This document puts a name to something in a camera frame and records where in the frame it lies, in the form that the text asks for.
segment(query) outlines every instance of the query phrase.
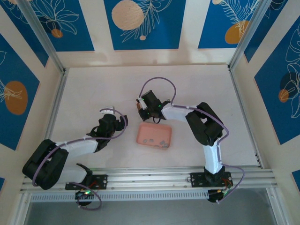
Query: purple cable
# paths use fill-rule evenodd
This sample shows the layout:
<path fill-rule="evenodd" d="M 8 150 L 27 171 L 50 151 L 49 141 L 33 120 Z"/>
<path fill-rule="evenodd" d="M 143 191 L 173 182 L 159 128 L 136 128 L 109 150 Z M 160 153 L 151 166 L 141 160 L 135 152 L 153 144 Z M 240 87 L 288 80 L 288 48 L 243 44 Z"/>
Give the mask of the purple cable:
<path fill-rule="evenodd" d="M 74 185 L 80 186 L 80 187 L 82 187 L 82 188 L 84 188 L 84 189 L 87 189 L 87 190 L 91 191 L 91 192 L 99 199 L 99 201 L 100 201 L 100 204 L 99 204 L 98 207 L 92 208 L 92 209 L 86 208 L 86 207 L 83 207 L 83 206 L 81 206 L 81 205 L 79 204 L 80 198 L 81 198 L 82 196 L 85 196 L 85 195 L 82 195 L 82 196 L 80 196 L 80 197 L 77 199 L 77 202 L 76 202 L 77 205 L 78 205 L 78 207 L 79 207 L 80 209 L 82 209 L 82 210 L 88 210 L 88 211 L 96 211 L 96 210 L 98 210 L 98 209 L 101 208 L 101 206 L 102 206 L 102 200 L 101 200 L 100 196 L 97 194 L 96 191 L 90 189 L 90 188 L 87 187 L 87 186 L 84 186 L 84 185 L 82 185 L 82 184 L 76 183 L 76 182 L 70 182 L 70 184 L 74 184 Z"/>
<path fill-rule="evenodd" d="M 102 112 L 103 110 L 109 110 L 109 111 L 110 111 L 110 110 L 112 110 L 112 109 L 104 108 L 104 109 L 101 109 L 100 112 Z M 35 186 L 35 187 L 38 186 L 38 185 L 35 183 L 35 182 L 36 182 L 36 178 L 37 178 L 37 176 L 38 176 L 38 173 L 40 172 L 40 170 L 41 170 L 41 168 L 43 167 L 43 165 L 45 164 L 45 162 L 50 158 L 50 156 L 51 156 L 54 152 L 56 152 L 59 148 L 65 146 L 65 145 L 68 145 L 68 144 L 76 143 L 76 142 L 84 142 L 84 141 L 88 141 L 88 140 L 111 140 L 111 139 L 116 139 L 117 137 L 120 137 L 120 136 L 124 133 L 124 131 L 125 131 L 126 127 L 127 127 L 127 122 L 126 122 L 126 119 L 125 119 L 125 117 L 123 116 L 122 113 L 120 113 L 119 111 L 117 111 L 117 110 L 115 110 L 115 109 L 113 109 L 113 110 L 114 110 L 114 112 L 118 113 L 118 114 L 123 118 L 123 120 L 124 120 L 125 126 L 124 126 L 124 129 L 121 131 L 121 133 L 119 133 L 119 134 L 118 134 L 117 136 L 115 136 L 115 137 L 89 137 L 89 138 L 80 138 L 80 139 L 76 139 L 76 140 L 73 140 L 73 141 L 69 141 L 69 142 L 67 142 L 67 143 L 63 143 L 63 144 L 61 144 L 61 145 L 55 147 L 52 151 L 50 151 L 50 152 L 48 153 L 48 155 L 43 159 L 43 161 L 41 162 L 41 164 L 38 166 L 38 168 L 37 168 L 37 170 L 36 170 L 36 172 L 35 172 L 35 174 L 34 174 L 34 176 L 33 176 L 33 178 L 32 178 L 32 185 Z M 88 187 L 86 187 L 86 186 L 84 186 L 84 185 L 80 185 L 80 186 L 83 187 L 83 188 L 86 188 L 86 189 L 90 190 Z"/>
<path fill-rule="evenodd" d="M 139 94 L 139 98 L 142 96 L 142 93 L 143 93 L 143 90 L 144 90 L 144 87 L 146 86 L 146 84 L 147 84 L 149 81 L 152 81 L 152 80 L 155 80 L 155 79 L 163 79 L 163 80 L 166 80 L 166 81 L 168 81 L 168 82 L 174 87 L 174 96 L 173 96 L 173 98 L 172 98 L 172 100 L 171 100 L 171 104 L 173 105 L 173 101 L 174 101 L 174 98 L 175 98 L 176 92 L 177 92 L 177 91 L 176 91 L 176 87 L 175 87 L 175 85 L 173 84 L 172 81 L 170 81 L 170 80 L 167 79 L 167 78 L 161 77 L 161 76 L 153 77 L 153 78 L 147 80 L 146 83 L 144 83 L 144 85 L 142 86 L 142 90 L 141 90 L 141 92 L 140 92 L 140 94 Z"/>
<path fill-rule="evenodd" d="M 154 79 L 163 79 L 163 80 L 166 80 L 166 81 L 168 81 L 168 82 L 174 87 L 174 95 L 173 95 L 173 98 L 172 98 L 172 100 L 171 100 L 171 105 L 172 105 L 173 107 L 184 108 L 184 109 L 187 108 L 186 106 L 182 106 L 182 105 L 173 105 L 173 101 L 174 101 L 175 96 L 176 96 L 176 87 L 175 87 L 175 85 L 174 85 L 174 83 L 173 83 L 172 81 L 170 81 L 169 79 L 164 78 L 164 77 L 153 77 L 153 78 L 147 80 L 146 83 L 145 83 L 145 84 L 143 85 L 143 87 L 142 87 L 142 90 L 141 90 L 141 92 L 140 92 L 139 97 L 141 97 L 142 92 L 143 92 L 143 89 L 144 89 L 144 87 L 146 86 L 146 84 L 147 84 L 149 81 L 154 80 Z M 224 137 L 222 137 L 221 139 L 219 139 L 218 142 L 217 142 L 217 157 L 218 157 L 218 160 L 220 161 L 220 164 L 221 164 L 221 165 L 223 165 L 223 166 L 225 166 L 225 167 L 230 167 L 230 168 L 239 169 L 239 170 L 241 170 L 242 173 L 243 173 L 242 178 L 241 178 L 240 181 L 237 183 L 237 185 L 236 185 L 236 186 L 235 186 L 235 187 L 234 187 L 234 188 L 233 188 L 233 189 L 232 189 L 232 190 L 231 190 L 231 191 L 230 191 L 223 199 L 221 199 L 220 201 L 217 200 L 217 203 L 219 204 L 219 203 L 222 202 L 224 199 L 226 199 L 229 195 L 231 195 L 231 194 L 236 190 L 236 188 L 241 184 L 241 182 L 242 182 L 242 181 L 244 180 L 244 178 L 245 178 L 245 171 L 244 171 L 242 168 L 238 167 L 238 166 L 223 164 L 222 161 L 221 161 L 220 147 L 219 147 L 219 146 L 220 146 L 220 143 L 221 143 L 226 137 L 229 136 L 229 130 L 227 129 L 227 127 L 226 127 L 221 121 L 219 121 L 216 117 L 210 115 L 209 113 L 207 113 L 207 112 L 205 112 L 205 111 L 203 111 L 203 110 L 201 110 L 201 109 L 197 109 L 197 108 L 193 108 L 193 107 L 188 107 L 188 108 L 189 108 L 189 109 L 192 109 L 192 110 L 196 110 L 196 111 L 198 111 L 198 112 L 200 112 L 200 113 L 203 113 L 204 115 L 210 117 L 211 119 L 213 119 L 217 124 L 219 124 L 219 125 L 226 131 L 226 135 L 225 135 Z"/>

